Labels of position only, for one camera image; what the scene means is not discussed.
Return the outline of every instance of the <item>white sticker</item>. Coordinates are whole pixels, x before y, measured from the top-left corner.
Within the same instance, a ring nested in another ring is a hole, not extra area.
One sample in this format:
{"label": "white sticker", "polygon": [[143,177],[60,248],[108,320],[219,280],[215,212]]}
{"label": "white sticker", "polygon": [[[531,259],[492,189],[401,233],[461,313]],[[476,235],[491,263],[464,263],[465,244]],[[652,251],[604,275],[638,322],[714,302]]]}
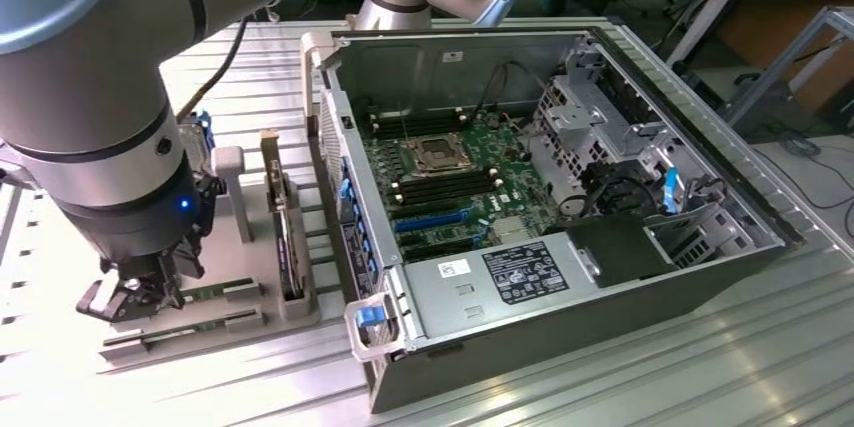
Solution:
{"label": "white sticker", "polygon": [[468,268],[468,262],[465,259],[452,260],[451,262],[443,262],[439,264],[439,275],[443,279],[453,277],[455,275],[463,275],[471,272]]}
{"label": "white sticker", "polygon": [[441,54],[441,62],[461,62],[463,61],[463,52],[444,52]]}

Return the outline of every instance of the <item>metal slotted surface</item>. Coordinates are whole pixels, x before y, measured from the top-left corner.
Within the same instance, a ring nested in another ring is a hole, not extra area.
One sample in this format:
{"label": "metal slotted surface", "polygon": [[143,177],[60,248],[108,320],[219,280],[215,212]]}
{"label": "metal slotted surface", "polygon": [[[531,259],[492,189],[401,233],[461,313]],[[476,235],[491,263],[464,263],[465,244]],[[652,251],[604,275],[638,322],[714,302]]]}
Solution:
{"label": "metal slotted surface", "polygon": [[[74,314],[72,307],[92,280],[85,272],[95,270],[93,254],[49,200],[25,192],[0,269],[0,355],[6,356],[0,363],[2,425],[58,419],[70,425],[156,421],[205,426],[718,426],[839,425],[854,419],[854,264],[824,235],[824,226],[770,180],[774,174],[752,163],[744,146],[696,106],[692,94],[682,92],[675,78],[660,70],[660,62],[647,58],[627,30],[602,19],[510,23],[606,27],[800,230],[808,240],[804,248],[692,314],[371,416],[329,263],[315,265],[324,313],[317,326],[249,345],[96,375],[92,344],[103,326]],[[307,230],[316,234],[312,246],[315,253],[327,249],[327,256],[328,237],[301,128],[299,36],[339,25],[251,25],[232,69],[201,104],[213,116],[219,145],[247,149],[245,182],[260,180],[256,131],[279,130],[281,158],[303,187]],[[183,104],[219,66],[233,33],[233,28],[227,29],[164,64],[173,105]],[[0,190],[4,205],[9,199]],[[81,278],[57,289],[49,280],[61,270],[74,269]],[[54,305],[62,304],[57,298],[72,304]]]}

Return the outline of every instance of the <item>screw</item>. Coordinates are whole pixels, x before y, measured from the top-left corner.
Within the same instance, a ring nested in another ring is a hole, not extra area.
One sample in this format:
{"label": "screw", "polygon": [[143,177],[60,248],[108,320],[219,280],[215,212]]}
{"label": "screw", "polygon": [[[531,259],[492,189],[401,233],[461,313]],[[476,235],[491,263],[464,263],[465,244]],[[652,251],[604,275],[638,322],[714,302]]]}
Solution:
{"label": "screw", "polygon": [[163,137],[157,141],[157,146],[155,147],[155,152],[157,155],[165,155],[172,151],[172,141],[168,137]]}

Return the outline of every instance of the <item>warning label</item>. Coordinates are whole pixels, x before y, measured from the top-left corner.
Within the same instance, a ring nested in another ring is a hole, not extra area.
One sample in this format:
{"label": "warning label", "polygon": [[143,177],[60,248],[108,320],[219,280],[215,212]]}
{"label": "warning label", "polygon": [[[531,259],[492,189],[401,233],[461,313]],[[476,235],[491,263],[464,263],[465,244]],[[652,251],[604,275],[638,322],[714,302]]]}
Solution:
{"label": "warning label", "polygon": [[542,242],[483,254],[492,282],[507,304],[570,288]]}

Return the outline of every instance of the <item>robotic arm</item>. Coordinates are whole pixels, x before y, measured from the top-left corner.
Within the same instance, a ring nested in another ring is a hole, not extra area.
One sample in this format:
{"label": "robotic arm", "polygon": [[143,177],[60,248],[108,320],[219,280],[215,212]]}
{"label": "robotic arm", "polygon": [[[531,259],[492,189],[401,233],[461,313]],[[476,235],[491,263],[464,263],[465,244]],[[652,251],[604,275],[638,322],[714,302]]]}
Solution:
{"label": "robotic arm", "polygon": [[[279,0],[0,0],[0,138],[101,257],[77,310],[180,308],[216,179],[193,172],[159,65]],[[425,28],[428,4],[495,25],[512,0],[365,0],[361,29]]]}

